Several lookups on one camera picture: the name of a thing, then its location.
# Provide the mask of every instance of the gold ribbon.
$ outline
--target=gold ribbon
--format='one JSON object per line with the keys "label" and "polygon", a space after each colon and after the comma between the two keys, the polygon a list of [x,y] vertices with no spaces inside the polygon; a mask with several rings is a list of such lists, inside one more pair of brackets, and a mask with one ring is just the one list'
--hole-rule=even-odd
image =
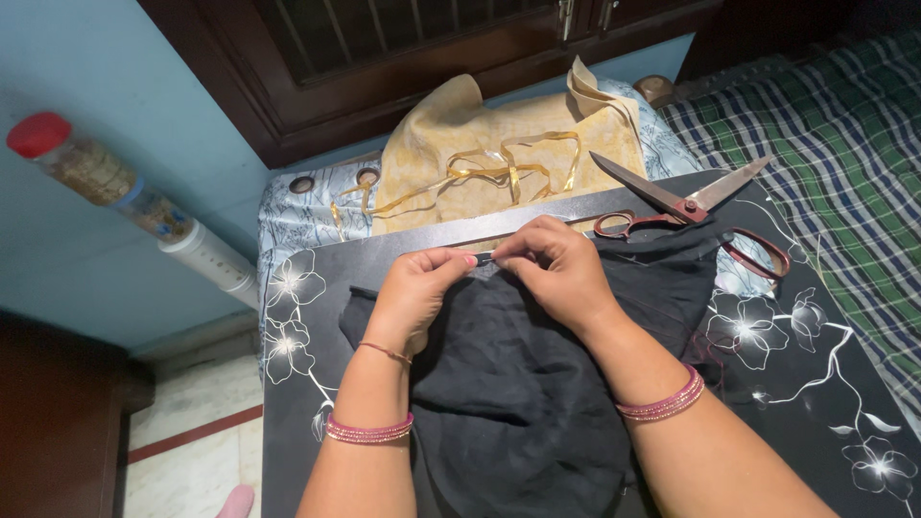
{"label": "gold ribbon", "polygon": [[[352,187],[351,189],[346,189],[341,193],[332,197],[330,202],[330,211],[332,212],[332,220],[336,225],[336,231],[339,232],[339,239],[345,241],[345,236],[342,231],[342,217],[339,214],[339,207],[336,206],[335,198],[343,196],[345,194],[355,193],[357,191],[362,191],[361,196],[361,211],[364,214],[379,214],[381,212],[387,212],[392,210],[399,204],[405,202],[406,200],[418,196],[429,191],[440,189],[448,183],[455,182],[457,180],[463,180],[464,178],[470,178],[473,176],[481,176],[485,179],[490,179],[496,181],[499,177],[508,175],[509,184],[512,190],[512,205],[516,206],[519,203],[521,198],[521,186],[519,183],[519,171],[537,171],[547,178],[547,184],[537,192],[529,201],[534,201],[539,198],[544,198],[546,196],[553,196],[559,194],[551,188],[550,182],[550,172],[547,168],[539,164],[526,164],[526,165],[515,165],[515,157],[512,155],[511,151],[508,150],[509,146],[528,146],[541,142],[542,140],[565,140],[567,138],[572,138],[576,140],[576,154],[573,157],[572,165],[569,166],[569,173],[566,175],[566,182],[563,185],[562,193],[571,191],[573,188],[573,183],[576,180],[576,166],[578,165],[578,158],[582,152],[582,142],[578,137],[578,133],[574,131],[548,131],[547,133],[541,135],[532,135],[532,136],[522,136],[522,137],[512,137],[503,140],[499,144],[499,152],[488,151],[486,149],[474,149],[473,151],[462,151],[460,153],[455,153],[448,158],[447,170],[448,175],[437,182],[430,183],[425,187],[420,187],[410,193],[400,196],[396,200],[388,203],[385,206],[369,209],[367,208],[367,198],[371,192],[371,187],[377,181],[375,179],[373,182],[361,182],[359,185]],[[472,162],[469,157],[488,157],[490,159],[503,161],[506,163],[506,167],[498,169],[455,169],[453,167],[454,163],[460,159],[467,159]]]}

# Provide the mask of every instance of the woman's left hand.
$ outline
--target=woman's left hand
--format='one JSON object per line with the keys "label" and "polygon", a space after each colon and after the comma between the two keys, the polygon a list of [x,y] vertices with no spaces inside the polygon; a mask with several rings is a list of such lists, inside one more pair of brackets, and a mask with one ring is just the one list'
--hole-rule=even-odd
{"label": "woman's left hand", "polygon": [[476,266],[476,252],[429,248],[404,253],[384,277],[364,341],[406,356],[418,354],[445,292]]}

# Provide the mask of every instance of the blue wall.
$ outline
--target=blue wall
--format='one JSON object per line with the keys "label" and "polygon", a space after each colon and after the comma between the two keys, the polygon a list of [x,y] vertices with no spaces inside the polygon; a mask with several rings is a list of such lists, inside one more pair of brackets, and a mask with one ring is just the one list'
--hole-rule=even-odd
{"label": "blue wall", "polygon": [[[674,77],[691,37],[592,67]],[[502,101],[563,91],[551,81]],[[135,0],[11,0],[0,18],[0,135],[51,110],[88,130],[253,262],[268,171]],[[306,171],[386,137],[309,159]],[[155,240],[0,147],[0,307],[124,347],[245,306]]]}

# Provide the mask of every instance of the beige fabric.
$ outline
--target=beige fabric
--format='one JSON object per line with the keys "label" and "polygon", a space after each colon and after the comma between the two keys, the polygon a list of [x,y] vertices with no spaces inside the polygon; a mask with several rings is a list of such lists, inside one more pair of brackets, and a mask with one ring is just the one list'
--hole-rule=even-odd
{"label": "beige fabric", "polygon": [[[520,100],[491,110],[473,78],[457,76],[438,87],[406,114],[387,141],[381,158],[381,177],[375,206],[436,182],[447,174],[448,158],[477,148],[499,150],[511,137],[540,135],[548,131],[574,131],[582,152],[573,190],[535,200],[594,193],[620,184],[598,169],[589,151],[623,165],[646,178],[639,145],[639,108],[635,100],[598,90],[595,76],[576,58],[566,78],[569,93]],[[576,142],[544,140],[532,146],[511,146],[517,165],[540,164],[552,176],[556,192],[563,189],[576,150]],[[506,164],[489,158],[463,159],[455,169],[500,168]],[[500,182],[471,177],[449,183],[438,192],[420,194],[374,216],[372,234],[407,230],[432,223],[470,218],[509,208],[512,203],[507,175]],[[536,171],[521,172],[521,204],[546,183]]]}

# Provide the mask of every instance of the thin bracelet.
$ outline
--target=thin bracelet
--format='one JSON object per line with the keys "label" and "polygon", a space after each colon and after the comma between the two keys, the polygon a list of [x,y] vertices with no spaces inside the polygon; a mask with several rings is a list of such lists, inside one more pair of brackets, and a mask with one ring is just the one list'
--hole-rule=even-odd
{"label": "thin bracelet", "polygon": [[394,358],[394,359],[401,359],[401,360],[405,361],[406,363],[409,363],[410,365],[413,365],[413,361],[412,361],[411,359],[409,359],[409,357],[406,357],[406,356],[404,356],[404,355],[402,355],[402,354],[400,354],[400,353],[393,352],[393,351],[391,351],[390,349],[388,349],[388,348],[386,348],[386,347],[381,347],[381,346],[379,346],[379,345],[377,345],[377,344],[372,344],[372,343],[370,343],[370,342],[358,342],[358,346],[359,346],[359,347],[361,347],[361,346],[368,346],[368,347],[377,349],[378,351],[380,351],[380,352],[386,354],[387,356],[389,356],[389,357],[391,357],[391,358]]}
{"label": "thin bracelet", "polygon": [[352,444],[380,444],[395,441],[409,435],[413,427],[413,413],[406,414],[406,420],[398,425],[384,428],[355,428],[339,424],[332,418],[326,421],[326,435],[342,442]]}
{"label": "thin bracelet", "polygon": [[700,398],[701,394],[704,393],[706,385],[704,383],[704,378],[694,367],[686,363],[682,365],[684,365],[691,374],[691,379],[688,380],[688,383],[685,384],[680,391],[671,397],[649,405],[617,405],[617,409],[620,410],[621,415],[624,416],[624,418],[635,421],[658,421],[678,414],[687,407],[693,405],[694,402]]}

